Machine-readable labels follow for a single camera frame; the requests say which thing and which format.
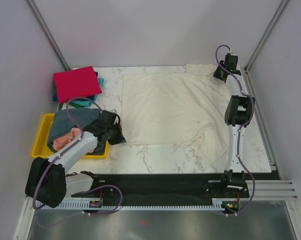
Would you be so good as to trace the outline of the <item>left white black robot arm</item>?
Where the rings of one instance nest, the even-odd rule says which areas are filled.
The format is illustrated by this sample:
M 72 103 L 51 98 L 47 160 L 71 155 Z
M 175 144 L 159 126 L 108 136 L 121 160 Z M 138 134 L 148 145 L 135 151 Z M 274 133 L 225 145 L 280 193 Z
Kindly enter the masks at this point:
M 79 130 L 79 136 L 61 150 L 47 158 L 39 156 L 33 160 L 25 194 L 32 198 L 35 210 L 45 206 L 56 208 L 64 198 L 76 194 L 98 195 L 100 184 L 92 173 L 84 171 L 68 175 L 68 171 L 90 150 L 126 142 L 119 115 L 107 110 L 101 111 L 97 119 Z

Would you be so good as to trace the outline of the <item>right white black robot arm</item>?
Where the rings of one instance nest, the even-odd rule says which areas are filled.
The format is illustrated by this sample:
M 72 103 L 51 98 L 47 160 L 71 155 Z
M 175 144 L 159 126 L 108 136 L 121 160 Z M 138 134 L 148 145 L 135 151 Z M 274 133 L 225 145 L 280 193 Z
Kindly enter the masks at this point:
M 224 114 L 229 132 L 228 159 L 219 190 L 226 198 L 249 198 L 245 175 L 249 171 L 243 163 L 243 153 L 246 128 L 254 115 L 255 100 L 244 91 L 236 54 L 228 52 L 224 60 L 217 63 L 213 76 L 223 81 L 231 94 Z

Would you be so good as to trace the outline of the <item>cream white t shirt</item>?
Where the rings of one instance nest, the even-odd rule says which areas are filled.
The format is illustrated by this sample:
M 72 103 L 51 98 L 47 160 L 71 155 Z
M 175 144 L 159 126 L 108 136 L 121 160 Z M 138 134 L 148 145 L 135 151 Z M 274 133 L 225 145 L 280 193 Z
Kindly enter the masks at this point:
M 126 74 L 121 125 L 129 144 L 189 143 L 208 163 L 229 148 L 224 115 L 231 92 L 211 74 Z

